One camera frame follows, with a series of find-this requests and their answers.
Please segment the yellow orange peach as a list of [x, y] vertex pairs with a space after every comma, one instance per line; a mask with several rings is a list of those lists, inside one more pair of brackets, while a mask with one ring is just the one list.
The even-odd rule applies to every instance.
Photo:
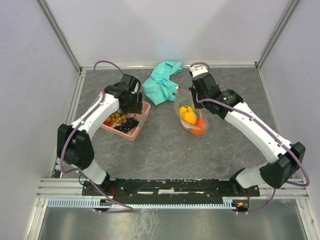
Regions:
[[194, 112], [186, 112], [182, 115], [182, 118], [188, 124], [195, 125], [197, 123], [197, 115]]

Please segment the clear zip top bag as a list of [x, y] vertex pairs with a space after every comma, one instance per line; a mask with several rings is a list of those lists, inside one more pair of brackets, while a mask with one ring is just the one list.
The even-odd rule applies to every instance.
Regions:
[[189, 90], [176, 87], [173, 107], [185, 130], [197, 136], [204, 135], [208, 131], [208, 120], [203, 110], [196, 108]]

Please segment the black grape cluster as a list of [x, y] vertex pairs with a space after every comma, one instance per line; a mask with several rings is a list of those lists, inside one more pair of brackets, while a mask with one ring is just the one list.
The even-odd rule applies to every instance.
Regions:
[[114, 129], [127, 134], [128, 132], [136, 128], [139, 123], [140, 122], [134, 117], [128, 117], [124, 122], [121, 122], [120, 125], [116, 125]]

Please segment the longan bunch with leaves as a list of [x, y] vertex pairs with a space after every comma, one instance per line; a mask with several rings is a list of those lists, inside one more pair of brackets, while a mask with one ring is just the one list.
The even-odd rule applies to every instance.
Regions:
[[115, 123], [120, 123], [123, 122], [124, 120], [127, 119], [127, 115], [125, 113], [120, 113], [120, 112], [114, 112], [111, 114], [106, 121], [107, 122], [115, 122]]

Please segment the orange tangerine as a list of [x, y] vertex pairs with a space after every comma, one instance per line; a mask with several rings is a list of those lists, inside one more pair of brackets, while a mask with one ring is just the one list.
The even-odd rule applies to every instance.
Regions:
[[196, 121], [195, 128], [190, 129], [190, 132], [194, 135], [203, 135], [206, 131], [207, 128], [200, 119]]

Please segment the red strawberry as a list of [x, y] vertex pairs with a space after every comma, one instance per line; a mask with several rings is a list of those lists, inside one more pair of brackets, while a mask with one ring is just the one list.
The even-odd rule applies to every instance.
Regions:
[[111, 127], [113, 125], [113, 122], [112, 121], [105, 121], [103, 124], [108, 127]]

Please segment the yellow lemon fruit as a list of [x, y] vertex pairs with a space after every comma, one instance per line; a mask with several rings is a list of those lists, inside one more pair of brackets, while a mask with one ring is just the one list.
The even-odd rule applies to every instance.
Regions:
[[194, 112], [194, 109], [191, 106], [188, 105], [182, 105], [179, 108], [179, 113], [182, 115], [184, 113], [188, 113], [188, 112]]

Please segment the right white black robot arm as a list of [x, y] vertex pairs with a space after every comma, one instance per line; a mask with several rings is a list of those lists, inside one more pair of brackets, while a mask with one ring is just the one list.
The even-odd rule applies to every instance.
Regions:
[[231, 193], [240, 196], [255, 185], [265, 183], [279, 189], [284, 183], [289, 183], [289, 179], [302, 168], [305, 146], [301, 142], [291, 143], [278, 135], [232, 89], [220, 90], [211, 73], [193, 72], [191, 75], [190, 91], [194, 106], [206, 109], [236, 127], [267, 160], [265, 164], [236, 173], [235, 180], [229, 183]]

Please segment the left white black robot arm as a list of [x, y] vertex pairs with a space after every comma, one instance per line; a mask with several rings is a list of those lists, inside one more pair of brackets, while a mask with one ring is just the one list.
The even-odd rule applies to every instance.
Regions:
[[98, 95], [92, 106], [70, 125], [61, 124], [57, 130], [57, 157], [60, 169], [66, 163], [80, 170], [93, 182], [99, 195], [111, 189], [110, 176], [95, 161], [92, 138], [103, 122], [115, 111], [125, 114], [141, 114], [143, 94], [141, 82], [134, 76], [124, 74], [121, 81], [108, 85]]

